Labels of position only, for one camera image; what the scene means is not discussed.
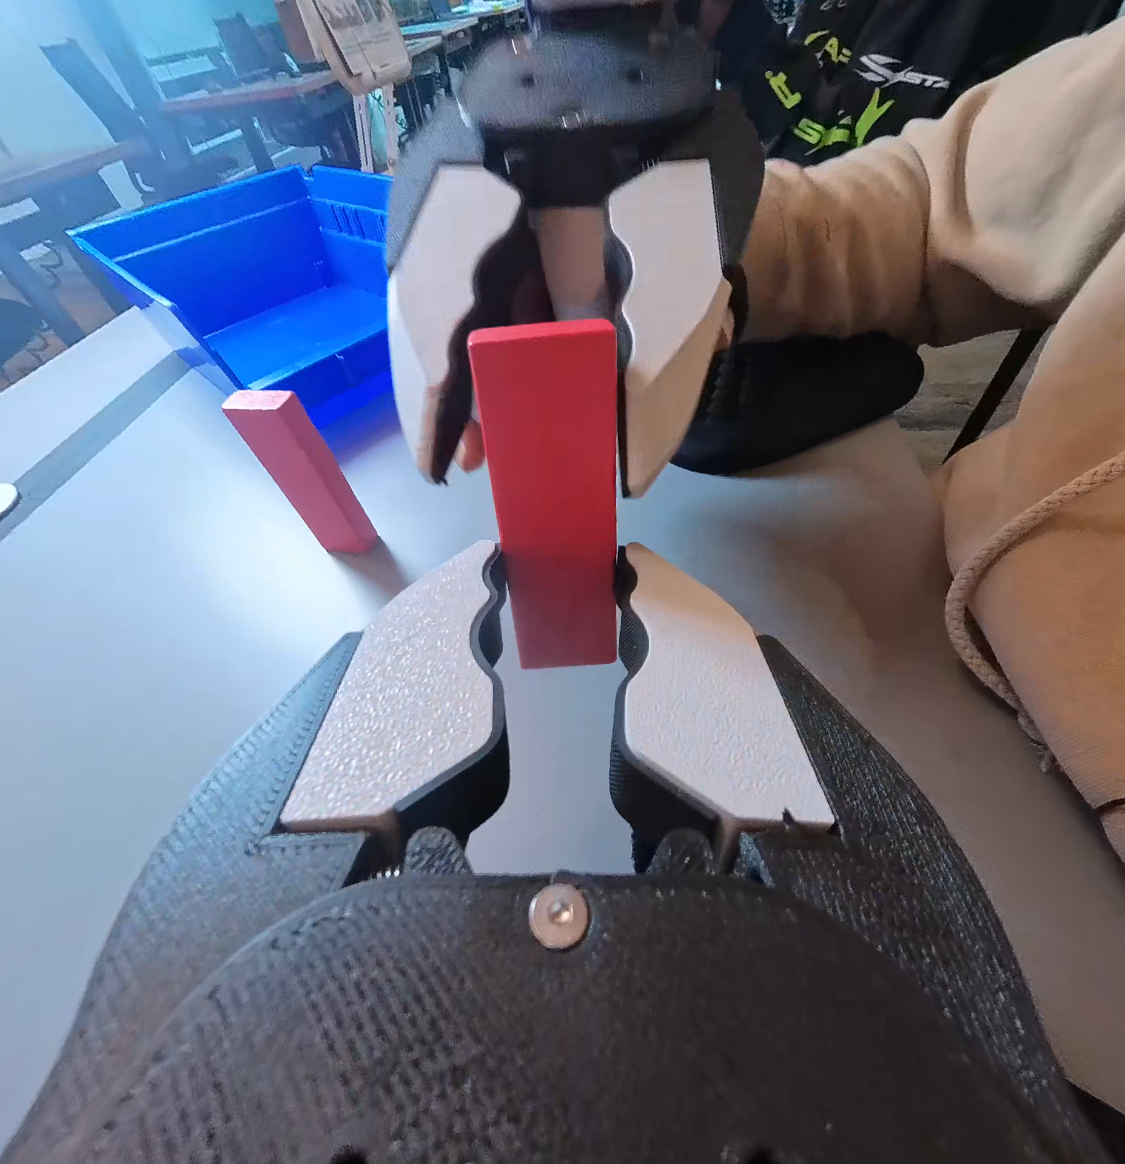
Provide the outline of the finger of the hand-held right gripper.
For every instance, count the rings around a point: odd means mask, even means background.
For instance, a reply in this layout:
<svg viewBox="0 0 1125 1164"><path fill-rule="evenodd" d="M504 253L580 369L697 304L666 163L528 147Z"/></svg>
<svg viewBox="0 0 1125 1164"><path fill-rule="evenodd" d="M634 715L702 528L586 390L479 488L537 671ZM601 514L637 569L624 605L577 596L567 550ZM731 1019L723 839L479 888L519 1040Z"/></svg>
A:
<svg viewBox="0 0 1125 1164"><path fill-rule="evenodd" d="M607 200L625 288L616 321L624 340L620 483L637 498L682 442L728 310L710 162L658 161Z"/></svg>
<svg viewBox="0 0 1125 1164"><path fill-rule="evenodd" d="M474 412L468 338L511 323L531 270L521 192L477 163L436 167L407 232L390 236L388 339L395 408L419 472L441 485Z"/></svg>

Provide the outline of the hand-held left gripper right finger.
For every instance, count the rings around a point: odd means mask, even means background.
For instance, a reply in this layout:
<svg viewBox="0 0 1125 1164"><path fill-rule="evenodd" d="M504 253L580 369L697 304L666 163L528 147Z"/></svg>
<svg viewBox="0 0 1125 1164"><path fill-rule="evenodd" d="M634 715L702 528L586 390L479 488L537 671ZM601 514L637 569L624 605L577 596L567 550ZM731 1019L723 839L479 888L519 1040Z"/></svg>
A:
<svg viewBox="0 0 1125 1164"><path fill-rule="evenodd" d="M749 622L641 543L619 548L616 584L626 675L609 791L636 847L689 829L723 868L742 834L831 833L830 799Z"/></svg>

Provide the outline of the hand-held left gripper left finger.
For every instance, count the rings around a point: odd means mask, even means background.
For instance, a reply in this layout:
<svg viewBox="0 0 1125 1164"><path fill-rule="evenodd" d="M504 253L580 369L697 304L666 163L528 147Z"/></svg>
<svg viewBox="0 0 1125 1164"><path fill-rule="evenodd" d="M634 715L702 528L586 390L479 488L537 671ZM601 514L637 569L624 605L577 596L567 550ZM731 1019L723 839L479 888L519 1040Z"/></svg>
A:
<svg viewBox="0 0 1125 1164"><path fill-rule="evenodd" d="M359 840L345 877L399 873L428 828L468 843L510 790L505 598L500 548L479 539L382 607L293 761L279 833Z"/></svg>

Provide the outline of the blue plastic bin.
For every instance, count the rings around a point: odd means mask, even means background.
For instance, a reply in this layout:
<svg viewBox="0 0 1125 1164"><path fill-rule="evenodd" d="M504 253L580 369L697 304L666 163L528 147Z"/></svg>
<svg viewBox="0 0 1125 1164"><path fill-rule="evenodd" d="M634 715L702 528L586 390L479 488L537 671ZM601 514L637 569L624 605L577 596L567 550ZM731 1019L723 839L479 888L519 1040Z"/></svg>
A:
<svg viewBox="0 0 1125 1164"><path fill-rule="evenodd" d="M69 232L225 396L289 391L319 429L392 406L392 178L297 164Z"/></svg>

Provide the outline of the red wooden plank block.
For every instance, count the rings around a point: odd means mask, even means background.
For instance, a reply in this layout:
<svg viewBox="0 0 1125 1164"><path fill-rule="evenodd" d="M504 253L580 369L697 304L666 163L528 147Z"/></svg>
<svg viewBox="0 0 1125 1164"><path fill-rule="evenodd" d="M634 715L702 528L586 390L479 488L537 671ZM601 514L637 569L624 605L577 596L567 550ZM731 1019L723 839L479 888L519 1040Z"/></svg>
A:
<svg viewBox="0 0 1125 1164"><path fill-rule="evenodd" d="M617 337L600 318L472 331L474 397L526 669L617 655Z"/></svg>
<svg viewBox="0 0 1125 1164"><path fill-rule="evenodd" d="M377 544L361 501L294 392L239 389L222 411L325 550L359 554Z"/></svg>

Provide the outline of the person's right forearm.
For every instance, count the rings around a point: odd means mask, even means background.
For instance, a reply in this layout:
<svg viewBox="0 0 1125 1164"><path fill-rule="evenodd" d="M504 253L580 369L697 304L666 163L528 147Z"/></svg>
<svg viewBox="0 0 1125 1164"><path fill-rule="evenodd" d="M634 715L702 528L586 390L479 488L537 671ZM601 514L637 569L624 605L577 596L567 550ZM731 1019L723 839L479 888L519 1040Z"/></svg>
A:
<svg viewBox="0 0 1125 1164"><path fill-rule="evenodd" d="M743 338L1125 321L1125 15L816 166L767 163Z"/></svg>

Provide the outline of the black mesh wrist rest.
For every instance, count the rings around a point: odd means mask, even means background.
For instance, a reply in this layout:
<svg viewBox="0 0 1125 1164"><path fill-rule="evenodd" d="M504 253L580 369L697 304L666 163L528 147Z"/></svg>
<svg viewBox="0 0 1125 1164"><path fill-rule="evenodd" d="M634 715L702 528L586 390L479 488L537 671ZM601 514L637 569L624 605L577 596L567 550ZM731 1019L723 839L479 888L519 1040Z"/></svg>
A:
<svg viewBox="0 0 1125 1164"><path fill-rule="evenodd" d="M891 415L919 391L916 349L882 332L734 343L715 354L671 461L733 476Z"/></svg>

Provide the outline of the wooden desk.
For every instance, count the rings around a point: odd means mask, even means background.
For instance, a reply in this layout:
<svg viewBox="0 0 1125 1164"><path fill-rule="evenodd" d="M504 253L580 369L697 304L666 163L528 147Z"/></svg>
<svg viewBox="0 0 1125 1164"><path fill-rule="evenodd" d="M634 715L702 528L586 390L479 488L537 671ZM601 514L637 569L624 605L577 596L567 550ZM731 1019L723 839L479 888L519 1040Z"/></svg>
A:
<svg viewBox="0 0 1125 1164"><path fill-rule="evenodd" d="M259 115L266 109L293 103L298 105L312 94L331 95L333 109L350 109L350 94L328 70L316 70L299 76L275 76L240 83L217 92L199 90L165 98L158 111L166 117L219 113L231 118L247 145L249 158L258 173L275 169L262 128Z"/></svg>
<svg viewBox="0 0 1125 1164"><path fill-rule="evenodd" d="M0 161L0 207L31 197L46 220L54 226L55 217L49 214L51 207L47 201L41 200L43 192L62 181L97 174L104 167L129 161L146 152L148 145L133 138L95 149L31 152L3 158ZM42 314L59 341L72 348L86 337L86 331L24 259L20 248L5 236L1 224L0 271L17 288L17 292Z"/></svg>

